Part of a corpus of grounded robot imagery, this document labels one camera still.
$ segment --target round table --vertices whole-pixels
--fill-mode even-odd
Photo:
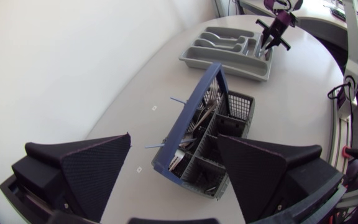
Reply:
[[[170,96],[186,100],[205,72],[188,68],[178,56],[208,26],[261,32],[262,28],[255,24],[258,18],[266,24],[273,21],[261,16],[223,17],[175,36],[156,52],[107,109],[87,138],[128,132],[132,147],[102,223],[126,223],[131,217],[160,220],[215,217],[222,223],[244,222],[231,185],[219,201],[190,192],[154,171],[151,161],[158,148],[144,146],[160,143],[178,118],[183,105],[170,100]],[[291,49],[286,51],[282,46],[274,49],[267,82],[226,75],[227,85],[230,90],[255,98],[249,139],[296,146],[319,144],[325,159],[332,113],[327,92],[342,83],[341,71],[324,46],[307,32],[290,27],[283,37]]]

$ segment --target cutlery tray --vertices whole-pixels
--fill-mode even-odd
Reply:
[[[227,27],[207,27],[180,56],[187,66],[207,69],[220,62],[226,74],[258,81],[269,79],[273,48],[260,52],[262,34]]]

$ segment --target blue basket handle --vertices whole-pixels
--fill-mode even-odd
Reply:
[[[167,136],[167,141],[165,142],[163,149],[155,160],[154,169],[177,184],[181,184],[183,181],[172,174],[168,170],[168,167],[175,155],[176,150],[178,149],[179,143],[185,134],[195,111],[197,110],[198,105],[203,99],[205,92],[208,90],[214,78],[216,78],[218,81],[218,85],[221,93],[223,94],[223,97],[227,98],[228,89],[222,64],[213,63],[208,67],[207,71],[198,82],[196,88],[189,97],[186,105],[183,107],[182,112],[180,113],[178,119]]]

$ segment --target dishwasher basket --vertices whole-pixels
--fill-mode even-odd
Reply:
[[[196,140],[186,147],[180,141],[214,102],[214,109],[193,131]],[[154,169],[176,184],[209,198],[220,199],[229,184],[216,139],[219,134],[246,138],[254,113],[253,97],[227,89],[220,63],[213,63],[183,107],[165,145],[158,150],[152,165]],[[185,153],[183,159],[169,171],[175,152]]]

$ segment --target white wall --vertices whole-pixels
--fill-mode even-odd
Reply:
[[[168,39],[213,18],[211,0],[0,0],[0,184],[25,142],[84,139]],[[0,222],[23,222],[1,191]]]

